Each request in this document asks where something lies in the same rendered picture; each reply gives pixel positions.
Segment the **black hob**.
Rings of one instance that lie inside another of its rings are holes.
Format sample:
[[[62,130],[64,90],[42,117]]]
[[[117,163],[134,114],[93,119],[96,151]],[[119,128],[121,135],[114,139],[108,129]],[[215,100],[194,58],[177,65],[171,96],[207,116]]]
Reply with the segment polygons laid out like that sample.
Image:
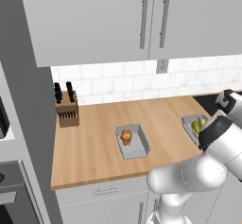
[[[193,98],[210,115],[213,115],[217,110],[222,110],[225,113],[230,112],[235,105],[235,101],[233,100],[226,107],[222,107],[220,104],[216,103],[217,96],[218,96],[218,93],[207,94],[207,95],[194,95]]]

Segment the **grey base cupboard door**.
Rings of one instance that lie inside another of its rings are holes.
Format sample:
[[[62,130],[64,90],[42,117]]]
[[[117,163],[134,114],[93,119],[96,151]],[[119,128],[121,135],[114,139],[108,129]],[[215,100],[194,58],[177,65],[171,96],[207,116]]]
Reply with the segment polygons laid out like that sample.
[[[160,194],[154,194],[152,191],[148,192],[146,224],[160,224],[156,215],[160,206]]]
[[[61,206],[60,212],[63,224],[138,224],[140,202],[145,210],[147,191]]]

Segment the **brown chicken drumstick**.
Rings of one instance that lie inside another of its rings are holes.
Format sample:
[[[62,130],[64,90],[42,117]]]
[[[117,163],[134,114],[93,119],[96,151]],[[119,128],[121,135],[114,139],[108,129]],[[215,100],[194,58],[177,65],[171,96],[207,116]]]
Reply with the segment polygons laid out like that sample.
[[[129,145],[132,139],[132,133],[129,129],[124,129],[120,135],[120,139],[123,142],[123,145]]]

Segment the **grey wall outlet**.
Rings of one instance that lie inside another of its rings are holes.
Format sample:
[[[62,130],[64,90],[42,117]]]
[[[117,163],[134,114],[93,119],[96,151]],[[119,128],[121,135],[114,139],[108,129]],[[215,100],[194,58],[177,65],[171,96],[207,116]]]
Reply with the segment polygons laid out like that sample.
[[[165,74],[168,69],[169,60],[157,60],[156,73]]]

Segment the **grey drawer front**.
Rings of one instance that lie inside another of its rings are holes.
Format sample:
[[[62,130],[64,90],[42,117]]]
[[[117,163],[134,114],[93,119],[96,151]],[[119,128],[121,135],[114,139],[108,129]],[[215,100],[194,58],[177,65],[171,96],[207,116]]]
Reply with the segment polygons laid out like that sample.
[[[110,186],[118,188],[118,192],[102,196],[93,196],[97,189],[106,189]],[[127,194],[139,193],[147,190],[147,177],[135,177],[118,181],[106,181],[96,184],[56,190],[57,200],[60,206],[66,206],[81,202],[89,202],[104,198],[120,197]]]

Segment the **wide grey wall cupboard door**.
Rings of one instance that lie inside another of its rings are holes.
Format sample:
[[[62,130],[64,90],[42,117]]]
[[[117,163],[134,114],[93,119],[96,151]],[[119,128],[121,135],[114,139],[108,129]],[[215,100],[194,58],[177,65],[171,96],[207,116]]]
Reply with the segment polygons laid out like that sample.
[[[142,0],[23,0],[39,67],[146,60],[140,49]]]

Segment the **grey meat container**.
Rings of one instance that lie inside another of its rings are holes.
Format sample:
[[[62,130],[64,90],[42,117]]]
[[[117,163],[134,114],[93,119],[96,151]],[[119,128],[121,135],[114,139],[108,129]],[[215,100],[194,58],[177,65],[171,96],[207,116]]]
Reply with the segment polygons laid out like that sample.
[[[124,145],[121,139],[123,130],[129,130],[132,134],[129,145]],[[138,123],[116,126],[115,135],[124,160],[146,157],[151,150],[143,128]]]

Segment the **dark grey oven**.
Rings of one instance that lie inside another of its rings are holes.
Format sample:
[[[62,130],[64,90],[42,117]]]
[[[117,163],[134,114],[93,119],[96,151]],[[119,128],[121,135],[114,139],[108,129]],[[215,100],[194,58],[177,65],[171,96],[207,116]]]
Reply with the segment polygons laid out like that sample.
[[[0,224],[43,224],[20,161],[0,163]]]

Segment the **tall dark grey cabinet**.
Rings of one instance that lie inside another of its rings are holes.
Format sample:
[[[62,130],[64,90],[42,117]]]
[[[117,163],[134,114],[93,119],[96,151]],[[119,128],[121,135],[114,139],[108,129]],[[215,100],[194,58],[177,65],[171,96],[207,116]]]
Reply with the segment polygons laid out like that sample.
[[[49,68],[36,65],[23,0],[0,0],[0,63],[31,163],[30,178],[43,224],[62,224],[51,172],[56,126]]]

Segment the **grey vegetable container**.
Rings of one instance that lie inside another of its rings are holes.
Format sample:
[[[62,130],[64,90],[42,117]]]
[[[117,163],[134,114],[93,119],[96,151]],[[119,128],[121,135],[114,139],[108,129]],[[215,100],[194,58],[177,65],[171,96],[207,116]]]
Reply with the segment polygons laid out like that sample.
[[[191,124],[193,121],[197,121],[198,118],[207,119],[207,116],[203,113],[196,113],[196,114],[187,114],[181,118],[181,122],[184,130],[196,145],[199,144],[199,137],[193,132],[191,128]]]

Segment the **wooden knife block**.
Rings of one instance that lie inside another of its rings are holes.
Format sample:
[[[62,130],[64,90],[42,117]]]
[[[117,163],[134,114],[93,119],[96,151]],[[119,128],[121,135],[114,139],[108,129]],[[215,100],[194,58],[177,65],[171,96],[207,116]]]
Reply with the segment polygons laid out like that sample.
[[[61,128],[75,127],[79,125],[78,101],[76,93],[73,93],[74,101],[70,101],[67,91],[62,92],[62,100],[55,103],[57,117]]]

